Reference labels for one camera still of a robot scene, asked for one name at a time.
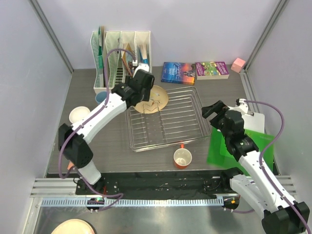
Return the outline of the orange white bowl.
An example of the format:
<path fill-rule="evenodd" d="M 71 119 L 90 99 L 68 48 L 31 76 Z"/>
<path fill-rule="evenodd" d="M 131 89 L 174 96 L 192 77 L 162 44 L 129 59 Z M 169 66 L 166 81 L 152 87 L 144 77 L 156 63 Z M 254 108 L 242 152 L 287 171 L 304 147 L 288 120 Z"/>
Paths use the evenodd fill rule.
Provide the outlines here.
<path fill-rule="evenodd" d="M 69 114 L 69 121 L 74 124 L 83 118 L 85 118 L 90 113 L 89 108 L 85 106 L 79 106 L 74 108 Z"/>

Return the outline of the blue plastic cup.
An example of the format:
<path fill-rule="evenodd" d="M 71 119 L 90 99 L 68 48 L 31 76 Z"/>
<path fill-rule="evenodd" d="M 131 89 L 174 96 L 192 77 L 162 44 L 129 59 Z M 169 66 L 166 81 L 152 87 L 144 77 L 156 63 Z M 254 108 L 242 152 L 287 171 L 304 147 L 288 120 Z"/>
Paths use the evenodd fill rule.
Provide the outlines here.
<path fill-rule="evenodd" d="M 106 100 L 107 97 L 107 92 L 102 91 L 96 94 L 95 96 L 95 101 L 97 102 L 98 105 L 100 105 L 102 102 Z"/>

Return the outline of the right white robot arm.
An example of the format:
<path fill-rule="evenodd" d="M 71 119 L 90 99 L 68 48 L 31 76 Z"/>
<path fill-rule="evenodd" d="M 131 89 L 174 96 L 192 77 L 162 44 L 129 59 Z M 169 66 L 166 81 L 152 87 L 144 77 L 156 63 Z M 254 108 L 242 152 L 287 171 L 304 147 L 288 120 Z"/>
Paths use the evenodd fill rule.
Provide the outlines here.
<path fill-rule="evenodd" d="M 235 107 L 222 101 L 203 107 L 202 117 L 216 114 L 209 122 L 224 138 L 227 151 L 248 172 L 249 181 L 238 168 L 222 172 L 220 187 L 223 191 L 237 192 L 261 218 L 267 234 L 301 234 L 312 231 L 308 226 L 310 209 L 305 202 L 297 202 L 281 185 L 263 159 L 264 150 L 245 134 L 243 115 L 248 112 L 249 101 L 236 100 Z"/>

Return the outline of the orange ceramic mug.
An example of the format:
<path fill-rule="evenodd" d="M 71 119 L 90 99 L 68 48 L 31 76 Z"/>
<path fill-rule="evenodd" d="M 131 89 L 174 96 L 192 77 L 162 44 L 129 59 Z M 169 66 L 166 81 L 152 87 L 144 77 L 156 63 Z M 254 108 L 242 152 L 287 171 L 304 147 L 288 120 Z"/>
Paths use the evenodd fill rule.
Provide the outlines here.
<path fill-rule="evenodd" d="M 187 168 L 191 164 L 192 159 L 192 153 L 185 148 L 184 144 L 181 144 L 180 148 L 177 149 L 173 155 L 174 165 L 178 169 Z"/>

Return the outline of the beige bird pattern plate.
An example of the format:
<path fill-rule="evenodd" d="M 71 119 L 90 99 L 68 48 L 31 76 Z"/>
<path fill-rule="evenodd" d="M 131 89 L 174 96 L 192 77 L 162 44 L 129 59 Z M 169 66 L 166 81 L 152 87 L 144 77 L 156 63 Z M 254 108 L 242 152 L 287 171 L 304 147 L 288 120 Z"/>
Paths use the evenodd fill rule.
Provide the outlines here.
<path fill-rule="evenodd" d="M 149 101 L 142 101 L 138 103 L 134 109 L 142 114 L 153 114 L 162 110 L 169 101 L 169 96 L 160 86 L 153 86 L 150 92 Z"/>

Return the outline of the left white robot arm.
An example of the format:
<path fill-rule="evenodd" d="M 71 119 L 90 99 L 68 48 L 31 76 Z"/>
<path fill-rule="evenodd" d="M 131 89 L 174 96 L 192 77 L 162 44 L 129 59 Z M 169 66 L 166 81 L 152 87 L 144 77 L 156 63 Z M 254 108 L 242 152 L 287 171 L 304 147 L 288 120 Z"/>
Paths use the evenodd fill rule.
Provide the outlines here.
<path fill-rule="evenodd" d="M 133 77 L 126 77 L 124 83 L 116 85 L 99 104 L 82 120 L 63 124 L 58 129 L 59 160 L 64 156 L 71 161 L 87 181 L 87 189 L 92 194 L 100 194 L 104 183 L 101 173 L 93 162 L 93 152 L 89 143 L 112 119 L 134 107 L 141 101 L 148 101 L 155 77 L 140 64 Z"/>

